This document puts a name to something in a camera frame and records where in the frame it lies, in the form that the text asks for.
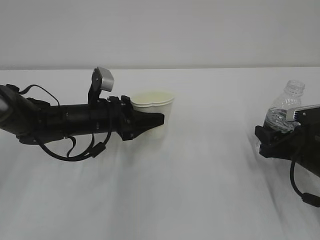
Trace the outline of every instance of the black cylinder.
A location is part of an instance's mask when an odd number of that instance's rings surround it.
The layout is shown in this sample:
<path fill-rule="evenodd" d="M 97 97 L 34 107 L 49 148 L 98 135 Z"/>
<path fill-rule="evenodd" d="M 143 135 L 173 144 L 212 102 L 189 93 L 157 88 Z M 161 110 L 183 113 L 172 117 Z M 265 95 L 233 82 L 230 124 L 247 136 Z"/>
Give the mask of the black cylinder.
<path fill-rule="evenodd" d="M 94 108 L 88 104 L 50 106 L 41 111 L 38 132 L 61 132 L 65 136 L 105 133 L 109 131 L 110 119 L 116 123 L 117 117 L 111 106 L 103 102 L 98 102 Z M 117 125 L 112 124 L 111 130 L 116 129 Z"/>

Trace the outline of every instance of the bottle neck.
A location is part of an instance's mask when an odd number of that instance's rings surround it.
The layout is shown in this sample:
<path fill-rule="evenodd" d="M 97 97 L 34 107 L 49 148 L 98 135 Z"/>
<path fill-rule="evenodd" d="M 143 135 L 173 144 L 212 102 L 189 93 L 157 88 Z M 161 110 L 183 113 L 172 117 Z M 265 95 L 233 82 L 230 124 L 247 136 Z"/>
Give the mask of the bottle neck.
<path fill-rule="evenodd" d="M 284 92 L 291 97 L 301 97 L 304 94 L 305 84 L 299 80 L 290 80 Z"/>

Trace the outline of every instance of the cable connector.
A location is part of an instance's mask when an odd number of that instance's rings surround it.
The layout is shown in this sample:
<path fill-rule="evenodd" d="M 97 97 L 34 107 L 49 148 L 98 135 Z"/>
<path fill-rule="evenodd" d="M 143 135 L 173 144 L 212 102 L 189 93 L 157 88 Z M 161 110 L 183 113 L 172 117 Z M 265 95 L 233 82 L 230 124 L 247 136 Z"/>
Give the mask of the cable connector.
<path fill-rule="evenodd" d="M 306 204 L 310 204 L 316 208 L 320 208 L 320 197 L 305 192 L 302 194 L 301 198 L 302 201 L 304 201 Z"/>

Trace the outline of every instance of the water bottle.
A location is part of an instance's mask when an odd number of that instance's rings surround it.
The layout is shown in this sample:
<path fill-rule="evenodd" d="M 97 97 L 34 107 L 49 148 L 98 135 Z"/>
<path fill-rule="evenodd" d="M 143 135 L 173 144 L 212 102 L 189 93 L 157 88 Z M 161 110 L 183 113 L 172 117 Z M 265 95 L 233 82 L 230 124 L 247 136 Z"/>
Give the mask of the water bottle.
<path fill-rule="evenodd" d="M 268 109 L 264 124 L 265 128 L 281 131 L 283 134 L 293 131 L 298 122 L 287 122 L 287 110 L 301 107 L 301 96 L 304 94 L 305 84 L 298 80 L 290 80 L 284 88 L 283 93 L 274 100 Z M 256 151 L 259 155 L 260 141 L 256 144 Z"/>

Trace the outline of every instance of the black cable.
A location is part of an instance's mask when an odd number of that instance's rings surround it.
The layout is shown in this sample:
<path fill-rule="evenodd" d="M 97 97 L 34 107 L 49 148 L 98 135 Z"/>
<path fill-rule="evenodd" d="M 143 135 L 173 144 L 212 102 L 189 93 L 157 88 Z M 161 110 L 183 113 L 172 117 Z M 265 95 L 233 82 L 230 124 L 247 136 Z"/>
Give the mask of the black cable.
<path fill-rule="evenodd" d="M 53 158 L 62 160 L 62 161 L 78 162 L 78 161 L 82 161 L 82 160 L 85 160 L 85 159 L 88 159 L 91 157 L 91 154 L 77 155 L 77 156 L 71 156 L 71 157 L 60 156 L 60 155 L 52 152 L 49 148 L 47 148 L 46 145 L 37 136 L 34 135 L 33 138 L 36 141 L 36 143 L 42 148 L 42 150 L 45 151 L 48 155 L 50 155 Z"/>
<path fill-rule="evenodd" d="M 72 150 L 75 148 L 75 146 L 77 144 L 77 140 L 76 140 L 76 138 L 74 136 L 68 136 L 67 138 L 71 139 L 71 141 L 72 141 L 72 148 L 66 154 L 67 158 L 69 158 L 70 153 L 72 152 Z M 80 156 L 86 155 L 92 149 L 94 144 L 95 144 L 95 135 L 92 133 L 90 145 L 86 148 L 86 150 L 84 150 L 82 153 L 80 153 L 77 156 L 80 157 Z"/>
<path fill-rule="evenodd" d="M 27 92 L 29 92 L 29 90 L 30 90 L 32 87 L 38 87 L 38 88 L 42 89 L 43 91 L 45 91 L 45 92 L 46 92 L 47 94 L 49 94 L 53 99 L 56 100 L 56 102 L 58 103 L 58 106 L 60 107 L 60 102 L 58 101 L 58 99 L 57 99 L 55 96 L 53 96 L 49 91 L 47 91 L 46 89 L 44 89 L 42 86 L 39 86 L 39 85 L 36 85 L 36 84 L 32 84 L 32 85 L 30 85 L 30 86 L 27 86 L 24 90 L 19 91 L 18 93 L 19 93 L 20 95 L 24 95 L 24 94 L 26 94 Z"/>
<path fill-rule="evenodd" d="M 77 144 L 77 140 L 74 136 L 68 136 L 67 138 L 72 141 L 72 148 L 66 153 L 66 157 L 69 158 L 70 153 L 72 152 L 72 150 L 75 148 Z"/>
<path fill-rule="evenodd" d="M 293 187 L 293 190 L 298 194 L 300 197 L 303 196 L 303 193 L 298 189 L 296 182 L 295 182 L 295 165 L 297 161 L 297 153 L 299 153 L 301 147 L 296 151 L 296 153 L 291 157 L 291 165 L 290 165 L 290 182 Z"/>

